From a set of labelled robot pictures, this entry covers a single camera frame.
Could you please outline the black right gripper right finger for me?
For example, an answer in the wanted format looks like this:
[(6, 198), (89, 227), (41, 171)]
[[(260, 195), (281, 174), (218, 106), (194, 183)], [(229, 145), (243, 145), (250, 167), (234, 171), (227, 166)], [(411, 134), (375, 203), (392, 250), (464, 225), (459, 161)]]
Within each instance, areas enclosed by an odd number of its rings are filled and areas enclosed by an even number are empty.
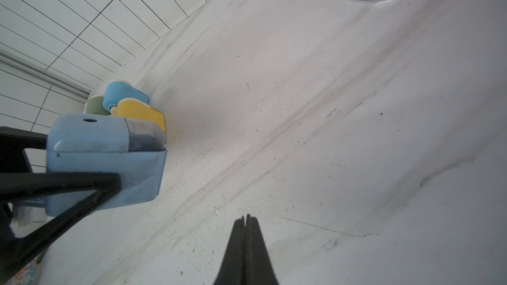
[(245, 227), (245, 273), (246, 284), (278, 284), (260, 224), (251, 215)]

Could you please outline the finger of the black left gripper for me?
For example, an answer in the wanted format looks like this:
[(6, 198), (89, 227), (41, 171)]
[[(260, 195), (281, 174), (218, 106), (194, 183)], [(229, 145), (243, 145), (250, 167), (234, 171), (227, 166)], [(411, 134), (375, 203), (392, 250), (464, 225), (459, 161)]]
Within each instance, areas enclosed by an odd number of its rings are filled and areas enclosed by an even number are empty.
[(25, 149), (46, 149), (47, 135), (1, 127), (1, 173), (33, 173)]
[[(9, 203), (78, 191), (92, 191), (93, 194), (28, 236), (18, 238), (14, 235), (7, 214)], [(121, 179), (117, 174), (1, 174), (1, 280), (8, 281), (76, 223), (120, 191)]]

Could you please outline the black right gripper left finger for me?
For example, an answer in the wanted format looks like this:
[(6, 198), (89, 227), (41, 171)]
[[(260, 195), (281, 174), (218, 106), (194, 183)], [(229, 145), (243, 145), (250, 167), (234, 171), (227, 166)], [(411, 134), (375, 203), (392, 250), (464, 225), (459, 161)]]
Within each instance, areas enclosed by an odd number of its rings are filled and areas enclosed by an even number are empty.
[(235, 220), (214, 285), (240, 285), (246, 283), (244, 228), (244, 217)]

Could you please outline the yellow pencil sharpener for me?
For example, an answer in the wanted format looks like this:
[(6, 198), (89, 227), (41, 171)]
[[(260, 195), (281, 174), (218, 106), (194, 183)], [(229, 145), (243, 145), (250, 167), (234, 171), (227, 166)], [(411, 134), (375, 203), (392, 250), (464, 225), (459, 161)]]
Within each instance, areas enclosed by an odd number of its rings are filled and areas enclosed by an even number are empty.
[(116, 117), (153, 122), (164, 133), (166, 132), (165, 115), (156, 108), (136, 98), (124, 98), (120, 100), (117, 105), (110, 108), (110, 113)]

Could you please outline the clear grey sharpener tray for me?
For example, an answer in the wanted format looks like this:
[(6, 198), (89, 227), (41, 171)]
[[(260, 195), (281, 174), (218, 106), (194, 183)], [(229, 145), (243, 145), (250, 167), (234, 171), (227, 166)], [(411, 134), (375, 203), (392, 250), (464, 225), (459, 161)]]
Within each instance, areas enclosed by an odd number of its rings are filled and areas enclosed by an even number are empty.
[(129, 151), (161, 151), (166, 149), (166, 135), (152, 121), (125, 119), (129, 130)]

